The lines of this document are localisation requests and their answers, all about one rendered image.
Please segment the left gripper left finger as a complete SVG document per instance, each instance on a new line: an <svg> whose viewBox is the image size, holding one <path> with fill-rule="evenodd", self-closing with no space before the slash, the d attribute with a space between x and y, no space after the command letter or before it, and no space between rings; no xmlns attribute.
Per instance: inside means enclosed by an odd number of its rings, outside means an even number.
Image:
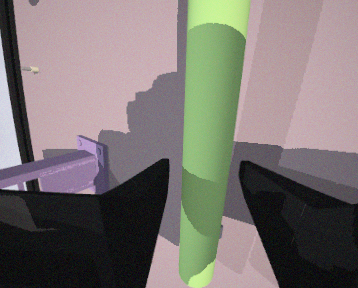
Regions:
<svg viewBox="0 0 358 288"><path fill-rule="evenodd" d="M102 288L146 288L168 184L162 158L107 196L0 189L0 247L87 255Z"/></svg>

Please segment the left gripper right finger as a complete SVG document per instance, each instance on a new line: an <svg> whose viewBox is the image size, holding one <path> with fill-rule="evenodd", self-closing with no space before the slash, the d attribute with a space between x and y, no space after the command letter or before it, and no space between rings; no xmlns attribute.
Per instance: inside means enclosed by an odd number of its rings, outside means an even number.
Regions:
<svg viewBox="0 0 358 288"><path fill-rule="evenodd" d="M239 180L279 288L358 288L358 203L245 160Z"/></svg>

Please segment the light green long rod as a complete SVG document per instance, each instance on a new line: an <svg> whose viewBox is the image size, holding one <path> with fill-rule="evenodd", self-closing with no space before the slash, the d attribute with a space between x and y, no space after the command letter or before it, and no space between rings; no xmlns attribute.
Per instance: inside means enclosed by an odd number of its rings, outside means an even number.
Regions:
<svg viewBox="0 0 358 288"><path fill-rule="evenodd" d="M214 273L240 96L251 0L188 0L179 275Z"/></svg>

